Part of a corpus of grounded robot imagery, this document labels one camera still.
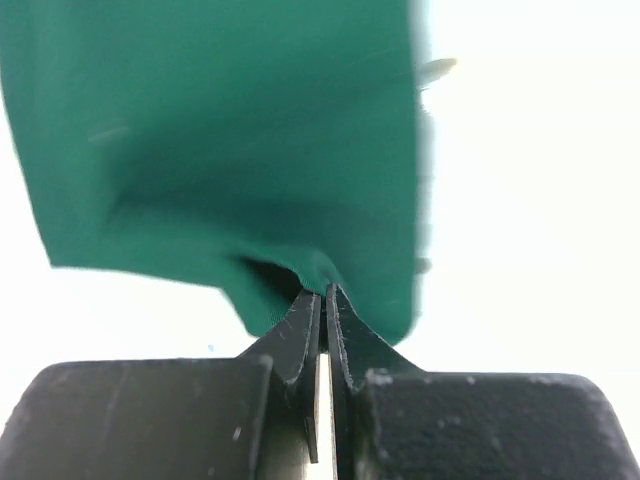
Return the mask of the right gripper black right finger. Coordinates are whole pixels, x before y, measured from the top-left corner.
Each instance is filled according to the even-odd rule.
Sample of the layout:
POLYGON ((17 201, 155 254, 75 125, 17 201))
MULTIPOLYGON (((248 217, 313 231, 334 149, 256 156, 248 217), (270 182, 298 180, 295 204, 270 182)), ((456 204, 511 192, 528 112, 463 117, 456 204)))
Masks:
POLYGON ((326 296, 340 479, 625 480, 639 475, 613 408, 568 374, 434 373, 326 296))

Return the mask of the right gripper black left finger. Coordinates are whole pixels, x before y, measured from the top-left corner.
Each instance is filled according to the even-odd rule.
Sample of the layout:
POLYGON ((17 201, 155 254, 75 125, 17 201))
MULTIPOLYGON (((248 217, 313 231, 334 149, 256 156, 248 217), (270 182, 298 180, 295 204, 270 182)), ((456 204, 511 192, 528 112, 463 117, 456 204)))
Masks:
POLYGON ((67 362, 1 436, 4 480, 301 479, 318 459, 321 299, 234 358, 67 362))

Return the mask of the dark green surgical cloth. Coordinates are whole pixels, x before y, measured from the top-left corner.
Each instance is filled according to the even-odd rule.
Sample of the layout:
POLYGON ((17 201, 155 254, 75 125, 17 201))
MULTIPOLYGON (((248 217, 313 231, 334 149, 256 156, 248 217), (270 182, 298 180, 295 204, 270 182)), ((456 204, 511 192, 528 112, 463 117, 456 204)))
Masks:
POLYGON ((342 287, 415 317, 407 1, 5 1, 1 84, 49 261, 217 287, 254 335, 342 287))

